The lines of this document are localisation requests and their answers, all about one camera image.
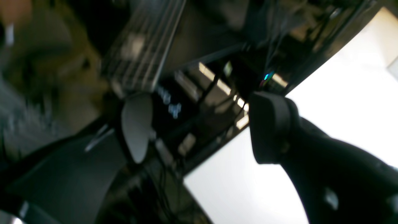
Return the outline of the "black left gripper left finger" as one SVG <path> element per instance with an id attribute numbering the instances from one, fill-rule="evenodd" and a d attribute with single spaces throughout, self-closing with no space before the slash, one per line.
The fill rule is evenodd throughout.
<path id="1" fill-rule="evenodd" d="M 59 140 L 6 169 L 6 214 L 26 224 L 93 224 L 108 189 L 128 163 L 147 154 L 150 94 L 126 99 L 120 119 Z"/>

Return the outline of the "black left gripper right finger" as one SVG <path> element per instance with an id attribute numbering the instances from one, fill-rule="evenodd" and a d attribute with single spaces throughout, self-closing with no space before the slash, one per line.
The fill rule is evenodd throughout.
<path id="1" fill-rule="evenodd" d="M 310 224 L 397 223 L 396 169 L 328 136 L 288 98 L 253 92 L 249 104 L 256 162 L 284 169 Z"/>

